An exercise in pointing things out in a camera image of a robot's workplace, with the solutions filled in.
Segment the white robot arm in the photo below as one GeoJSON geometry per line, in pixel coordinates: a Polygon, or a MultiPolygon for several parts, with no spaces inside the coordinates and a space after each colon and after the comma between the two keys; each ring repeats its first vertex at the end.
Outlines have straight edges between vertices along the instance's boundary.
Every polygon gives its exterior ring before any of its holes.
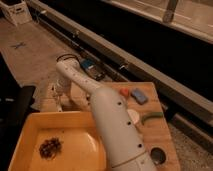
{"type": "Polygon", "coordinates": [[[65,93],[74,82],[90,95],[90,110],[112,171],[157,171],[131,120],[121,95],[113,88],[78,71],[74,58],[59,60],[56,92],[65,93]]]}

